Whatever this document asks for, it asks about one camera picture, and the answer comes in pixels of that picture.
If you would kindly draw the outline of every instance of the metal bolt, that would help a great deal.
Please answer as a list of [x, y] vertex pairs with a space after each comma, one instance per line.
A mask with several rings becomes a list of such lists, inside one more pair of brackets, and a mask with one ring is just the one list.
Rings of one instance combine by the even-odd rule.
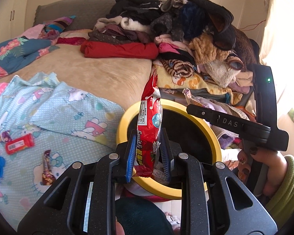
[[187, 159], [188, 158], [188, 154], [186, 154], [186, 153], [179, 153], [179, 158], [181, 158], [181, 159]]
[[222, 163], [222, 162], [217, 162], [217, 163], [216, 163], [216, 167], [217, 167], [218, 169], [224, 169], [225, 165], [224, 165], [224, 163]]
[[76, 163], [73, 163], [73, 169], [79, 169], [80, 167], [82, 167], [82, 164], [80, 162], [76, 162]]
[[115, 159], [117, 159], [118, 157], [119, 157], [119, 155], [118, 155], [117, 153], [112, 153], [112, 154], [109, 155], [109, 158], [110, 158], [111, 160], [115, 160]]

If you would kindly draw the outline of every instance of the gray headboard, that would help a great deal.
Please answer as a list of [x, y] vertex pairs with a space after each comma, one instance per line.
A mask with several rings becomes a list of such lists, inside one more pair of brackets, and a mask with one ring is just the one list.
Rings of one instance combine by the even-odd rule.
[[33, 26], [63, 16], [73, 16], [73, 23], [65, 31], [93, 29], [98, 18], [106, 17], [115, 0], [62, 0], [38, 6]]

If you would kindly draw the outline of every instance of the green towel sleeve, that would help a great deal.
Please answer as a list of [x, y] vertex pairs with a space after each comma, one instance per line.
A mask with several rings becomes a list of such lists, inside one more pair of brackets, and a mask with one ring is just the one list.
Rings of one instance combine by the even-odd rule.
[[288, 170], [282, 185], [266, 205], [267, 211], [281, 228], [294, 211], [294, 157], [286, 155]]

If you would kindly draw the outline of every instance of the curtain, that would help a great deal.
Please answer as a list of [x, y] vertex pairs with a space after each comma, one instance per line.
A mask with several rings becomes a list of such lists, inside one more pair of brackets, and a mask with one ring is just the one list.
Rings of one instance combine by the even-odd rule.
[[279, 118], [294, 107], [294, 0], [270, 0], [259, 58], [272, 69]]

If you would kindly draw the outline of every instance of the hand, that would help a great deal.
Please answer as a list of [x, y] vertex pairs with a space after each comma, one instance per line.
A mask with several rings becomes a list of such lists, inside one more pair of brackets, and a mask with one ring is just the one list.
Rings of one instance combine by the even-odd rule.
[[[242, 142], [239, 145], [240, 149], [243, 149]], [[284, 177], [288, 169], [288, 163], [286, 162], [284, 156], [279, 151], [272, 151], [262, 147], [252, 148], [250, 150], [254, 160], [268, 165], [268, 176], [267, 182], [263, 189], [263, 194], [268, 197], [272, 197], [281, 186]], [[247, 164], [247, 155], [241, 150], [238, 155], [239, 165], [238, 165], [238, 176], [243, 182], [246, 181], [250, 173], [250, 166]]]
[[123, 227], [118, 221], [115, 221], [115, 226], [116, 226], [116, 235], [125, 235]]

